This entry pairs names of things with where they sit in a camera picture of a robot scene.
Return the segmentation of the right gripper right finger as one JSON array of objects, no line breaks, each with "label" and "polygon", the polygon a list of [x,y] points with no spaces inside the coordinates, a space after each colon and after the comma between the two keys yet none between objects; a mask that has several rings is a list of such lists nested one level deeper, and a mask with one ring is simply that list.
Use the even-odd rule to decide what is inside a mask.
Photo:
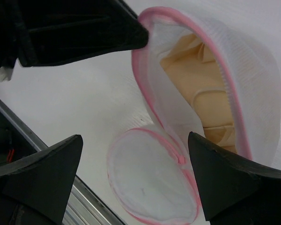
[{"label": "right gripper right finger", "polygon": [[188,149],[206,221],[281,225],[281,170],[227,151],[190,132]]}]

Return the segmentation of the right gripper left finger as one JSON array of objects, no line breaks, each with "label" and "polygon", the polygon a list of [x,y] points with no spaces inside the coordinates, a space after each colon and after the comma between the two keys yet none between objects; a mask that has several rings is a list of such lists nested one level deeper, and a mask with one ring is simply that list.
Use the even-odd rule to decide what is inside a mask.
[{"label": "right gripper left finger", "polygon": [[73,135],[0,166],[0,225],[60,225],[81,158]]}]

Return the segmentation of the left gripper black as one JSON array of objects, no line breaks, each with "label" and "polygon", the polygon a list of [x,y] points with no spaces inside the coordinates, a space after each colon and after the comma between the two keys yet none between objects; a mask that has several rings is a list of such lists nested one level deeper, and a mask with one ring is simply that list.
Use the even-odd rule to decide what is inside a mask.
[{"label": "left gripper black", "polygon": [[122,0],[0,0],[0,81],[11,80],[17,58],[24,67],[60,66],[141,49],[148,36]]}]

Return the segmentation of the white mesh laundry bag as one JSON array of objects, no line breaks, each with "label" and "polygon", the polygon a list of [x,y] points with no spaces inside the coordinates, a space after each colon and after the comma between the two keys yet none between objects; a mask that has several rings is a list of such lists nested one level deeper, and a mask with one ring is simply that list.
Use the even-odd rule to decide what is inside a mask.
[{"label": "white mesh laundry bag", "polygon": [[205,134],[161,59],[191,33],[209,47],[234,120],[236,154],[263,165],[272,163],[280,138],[280,74],[266,46],[200,11],[151,7],[139,22],[149,31],[149,41],[132,51],[132,68],[153,123],[126,131],[111,145],[108,179],[122,207],[140,222],[189,225],[201,202],[187,139],[190,132]]}]

